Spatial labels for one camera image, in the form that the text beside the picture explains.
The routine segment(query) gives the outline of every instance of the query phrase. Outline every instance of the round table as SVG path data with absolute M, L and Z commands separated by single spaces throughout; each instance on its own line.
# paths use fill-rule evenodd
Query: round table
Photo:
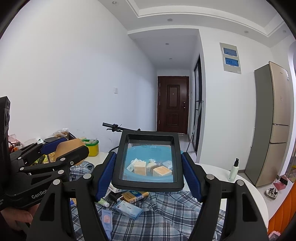
M 202 168 L 205 170 L 205 172 L 207 174 L 213 174 L 220 181 L 228 182 L 227 178 L 229 176 L 230 171 L 227 171 L 227 170 L 219 168 L 219 167 L 214 167 L 214 166 L 211 166 L 211 165 L 207 165 L 207 164 L 197 164 L 197 165 L 201 165 Z M 249 181 L 242 178 L 241 176 L 237 175 L 236 178 L 235 178 L 235 181 L 239 180 L 239 179 L 243 180 L 245 182 L 245 184 L 247 185 L 251 195 L 253 196 L 253 198 L 254 198 L 257 206 L 258 206 L 258 209 L 259 209 L 259 211 L 261 213 L 261 216 L 263 218 L 265 226 L 268 228 L 268 221 L 269 221 L 268 210 L 267 210 L 267 206 L 266 206 L 266 203 L 265 203 L 262 195 L 256 189 L 256 187 L 254 187 L 253 184 L 251 184 Z M 183 190 L 184 191 L 190 191 L 185 179 L 184 179 L 184 188 L 183 188 Z M 222 209 L 224 211 L 226 211 L 226 201 L 227 201 L 227 199 L 222 199 L 221 200 L 220 209 Z

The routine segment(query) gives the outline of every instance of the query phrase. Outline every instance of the human hand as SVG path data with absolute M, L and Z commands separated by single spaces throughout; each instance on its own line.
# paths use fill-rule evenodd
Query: human hand
M 30 223 L 33 220 L 33 216 L 37 211 L 39 204 L 30 207 L 28 211 L 26 210 L 19 210 L 13 207 L 7 207 L 1 211 L 1 214 L 9 227 L 14 230 L 21 230 L 17 225 L 16 221 L 23 222 L 23 223 Z

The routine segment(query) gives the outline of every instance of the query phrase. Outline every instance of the refrigerator door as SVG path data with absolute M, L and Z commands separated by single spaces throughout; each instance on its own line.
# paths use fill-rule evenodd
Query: refrigerator door
M 274 118 L 273 123 L 290 125 L 290 94 L 287 71 L 279 65 L 269 62 L 274 92 Z
M 266 159 L 256 183 L 256 187 L 272 183 L 279 172 L 287 143 L 269 144 Z
M 288 141 L 290 126 L 272 125 L 270 143 L 284 143 Z

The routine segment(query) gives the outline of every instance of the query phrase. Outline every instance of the orange cushion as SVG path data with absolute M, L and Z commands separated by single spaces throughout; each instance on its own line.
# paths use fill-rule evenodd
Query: orange cushion
M 269 220 L 268 234 L 272 231 L 282 233 L 288 226 L 296 212 L 296 185 L 293 185 L 289 194 L 274 216 Z

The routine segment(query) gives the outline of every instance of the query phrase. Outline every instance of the green lid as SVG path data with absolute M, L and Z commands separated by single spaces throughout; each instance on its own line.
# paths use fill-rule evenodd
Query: green lid
M 99 141 L 97 140 L 95 143 L 92 143 L 92 144 L 88 144 L 88 142 L 90 141 L 89 139 L 84 139 L 82 140 L 86 146 L 95 146 L 95 145 L 98 145 Z

